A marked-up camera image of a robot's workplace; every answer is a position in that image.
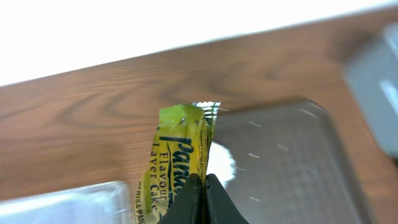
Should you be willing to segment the clear plastic bin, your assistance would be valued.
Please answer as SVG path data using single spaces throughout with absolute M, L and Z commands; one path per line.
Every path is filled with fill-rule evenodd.
M 3 200 L 1 224 L 131 224 L 127 185 L 105 182 Z

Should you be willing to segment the dark brown serving tray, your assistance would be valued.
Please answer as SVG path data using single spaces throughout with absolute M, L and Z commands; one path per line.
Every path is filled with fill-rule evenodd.
M 221 115 L 215 141 L 236 163 L 227 193 L 249 223 L 374 223 L 328 112 L 287 100 Z

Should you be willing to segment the plastic snack wrapper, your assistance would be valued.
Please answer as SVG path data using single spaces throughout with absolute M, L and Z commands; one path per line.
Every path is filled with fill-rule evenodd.
M 236 177 L 230 150 L 213 140 L 219 108 L 204 101 L 159 111 L 149 168 L 137 183 L 134 223 L 158 223 L 190 174 L 215 174 L 223 187 Z

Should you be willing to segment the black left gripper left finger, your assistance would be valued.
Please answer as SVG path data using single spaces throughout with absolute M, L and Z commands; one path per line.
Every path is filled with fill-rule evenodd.
M 203 183 L 201 178 L 198 174 L 190 174 L 159 224 L 200 224 L 202 203 Z

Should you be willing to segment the grey dishwasher rack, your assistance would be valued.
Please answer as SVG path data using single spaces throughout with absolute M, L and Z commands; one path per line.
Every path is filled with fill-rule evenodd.
M 377 145 L 397 159 L 397 23 L 361 47 L 346 63 L 344 79 Z

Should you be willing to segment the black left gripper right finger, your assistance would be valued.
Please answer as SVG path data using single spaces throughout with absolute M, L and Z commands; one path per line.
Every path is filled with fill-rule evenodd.
M 205 180 L 205 223 L 249 224 L 214 174 L 208 174 Z

